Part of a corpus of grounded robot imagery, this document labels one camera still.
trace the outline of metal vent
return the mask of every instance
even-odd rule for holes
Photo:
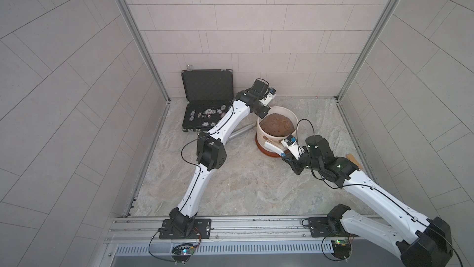
[[[156,256],[169,256],[177,243],[153,243],[151,251]],[[331,241],[324,241],[324,252],[332,253]],[[321,253],[321,240],[297,241],[228,241],[203,242],[194,255],[234,255],[234,254],[301,254]],[[119,244],[116,256],[149,256],[147,243]]]

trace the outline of black mounting plate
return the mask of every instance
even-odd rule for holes
[[[197,228],[199,233],[201,233],[201,239],[209,239],[210,237],[210,227],[211,227],[211,219],[195,219],[194,220],[194,228]],[[163,229],[171,229],[170,231],[161,231],[160,232],[160,239],[173,239],[173,240],[179,240],[179,239],[199,239],[198,234],[195,231],[191,231],[191,235],[189,237],[182,237],[180,236],[177,232],[173,231],[173,228],[171,227],[171,220],[166,219],[163,221],[163,224],[161,225],[161,228]]]
[[[347,233],[333,234],[329,232],[329,218],[328,217],[311,217],[306,218],[308,227],[311,232],[311,237],[347,237]]]

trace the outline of white tiled wall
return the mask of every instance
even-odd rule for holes
[[[92,262],[163,108],[115,0],[1,0],[0,265]]]
[[[236,89],[262,77],[279,95],[334,96],[387,0],[127,2],[171,97],[187,64],[232,69]]]
[[[473,8],[401,0],[342,100],[378,182],[457,241],[474,235]],[[474,265],[472,244],[457,248]]]

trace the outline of robotic arm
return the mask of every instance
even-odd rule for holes
[[[391,225],[363,217],[340,204],[328,214],[330,232],[351,233],[370,240],[393,253],[407,267],[443,267],[452,257],[451,229],[445,221],[440,217],[431,220],[408,207],[372,181],[356,164],[344,157],[334,157],[326,139],[312,135],[300,147],[290,135],[281,143],[291,151],[282,159],[297,175],[303,169],[317,171],[324,182],[336,185],[333,189],[342,188],[357,196]]]
[[[257,79],[252,88],[237,93],[232,111],[228,111],[216,126],[207,133],[199,133],[194,176],[183,199],[170,212],[171,223],[167,231],[183,238],[190,236],[204,190],[227,158],[224,145],[230,134],[250,113],[263,119],[275,94],[275,89]],[[431,220],[413,210],[372,181],[356,164],[344,157],[335,157],[326,139],[312,135],[301,147],[289,135],[281,143],[290,153],[275,152],[281,154],[281,159],[294,173],[299,175],[303,169],[311,169],[314,175],[317,171],[324,182],[336,186],[333,189],[342,188],[357,196],[391,225],[363,217],[340,204],[328,214],[330,233],[361,236],[393,253],[407,267],[443,267],[452,257],[451,229],[446,222],[439,217]]]

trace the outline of white bucket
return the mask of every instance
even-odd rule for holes
[[[284,108],[284,107],[281,107],[281,106],[273,106],[270,108],[270,110],[268,111],[268,115],[270,114],[280,114],[280,115],[283,115],[285,117],[287,117],[288,119],[291,120],[291,122],[293,123],[293,127],[295,129],[295,131],[293,131],[293,136],[296,136],[296,124],[298,123],[298,117],[296,117],[295,113],[293,113],[292,111],[288,110],[287,108]],[[272,152],[274,153],[274,151],[270,150],[269,148],[265,147],[265,142],[266,141],[270,141],[270,143],[276,145],[277,147],[281,148],[283,151],[286,150],[286,148],[281,144],[281,140],[285,139],[286,136],[273,136],[273,135],[270,135],[270,134],[267,134],[266,132],[263,131],[263,129],[260,127],[260,122],[262,121],[262,119],[260,119],[259,117],[257,118],[257,142],[258,144],[265,150],[269,151],[269,152]]]

